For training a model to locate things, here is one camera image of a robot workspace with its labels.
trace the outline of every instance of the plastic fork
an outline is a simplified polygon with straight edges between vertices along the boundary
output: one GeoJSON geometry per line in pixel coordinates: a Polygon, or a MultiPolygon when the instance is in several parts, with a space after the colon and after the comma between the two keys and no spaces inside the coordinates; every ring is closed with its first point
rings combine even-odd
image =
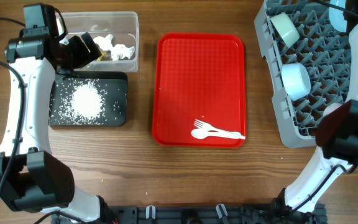
{"type": "MultiPolygon", "coordinates": [[[[225,131],[225,130],[222,130],[222,129],[215,128],[214,126],[208,124],[207,122],[200,121],[200,120],[198,120],[198,119],[196,119],[196,120],[194,121],[194,126],[196,126],[197,128],[206,130],[206,131],[217,131],[217,132],[220,132],[220,133],[226,133],[226,134],[230,134],[230,135],[233,134],[233,133],[231,133],[230,131],[225,131]]],[[[246,137],[240,135],[239,138],[245,139],[246,137]]]]}

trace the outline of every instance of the red tray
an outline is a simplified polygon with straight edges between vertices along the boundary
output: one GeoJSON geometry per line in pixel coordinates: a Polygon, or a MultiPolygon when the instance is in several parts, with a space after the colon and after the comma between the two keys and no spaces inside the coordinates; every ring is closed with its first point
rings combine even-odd
{"type": "Polygon", "coordinates": [[[152,134],[164,146],[237,148],[195,139],[194,121],[246,135],[244,44],[235,35],[167,34],[158,42],[152,134]]]}

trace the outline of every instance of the gray dish rack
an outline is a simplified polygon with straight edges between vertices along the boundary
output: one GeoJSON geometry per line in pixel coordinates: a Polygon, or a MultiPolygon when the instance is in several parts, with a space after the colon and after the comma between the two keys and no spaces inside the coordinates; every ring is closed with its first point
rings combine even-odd
{"type": "Polygon", "coordinates": [[[255,18],[255,29],[272,77],[272,102],[282,143],[290,148],[315,146],[324,109],[343,103],[349,90],[348,36],[333,28],[327,7],[308,0],[265,0],[255,18]],[[291,48],[270,21],[282,12],[289,15],[300,33],[291,48]],[[281,68],[289,63],[302,63],[310,76],[310,94],[297,101],[288,97],[281,79],[281,68]]]}

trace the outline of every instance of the wood surface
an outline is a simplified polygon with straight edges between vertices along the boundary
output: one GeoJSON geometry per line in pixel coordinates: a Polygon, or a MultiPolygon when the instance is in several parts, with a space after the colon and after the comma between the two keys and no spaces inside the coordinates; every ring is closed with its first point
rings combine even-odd
{"type": "MultiPolygon", "coordinates": [[[[23,21],[33,0],[0,0],[0,16],[23,21]]],[[[119,128],[49,129],[53,155],[71,167],[76,185],[110,205],[269,203],[291,184],[314,148],[287,149],[273,112],[269,68],[260,56],[254,19],[263,0],[60,1],[61,12],[135,11],[140,25],[140,70],[129,73],[127,123],[119,128]],[[159,146],[152,138],[158,39],[168,32],[238,35],[246,47],[247,140],[237,150],[159,146]]],[[[21,27],[0,22],[0,60],[21,27]]],[[[9,105],[9,72],[0,67],[0,143],[9,105]]],[[[343,175],[321,197],[330,224],[358,223],[358,170],[343,175]]],[[[0,223],[33,223],[41,214],[11,212],[0,203],[0,223]]]]}

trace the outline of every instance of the spoon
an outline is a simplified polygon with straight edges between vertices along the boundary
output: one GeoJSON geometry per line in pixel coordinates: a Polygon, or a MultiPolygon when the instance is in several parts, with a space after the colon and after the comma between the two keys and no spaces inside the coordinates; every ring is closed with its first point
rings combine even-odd
{"type": "Polygon", "coordinates": [[[230,133],[212,132],[212,131],[205,131],[200,128],[192,130],[191,135],[196,139],[204,139],[206,137],[221,137],[221,138],[229,138],[229,139],[244,138],[239,132],[230,132],[230,133]]]}

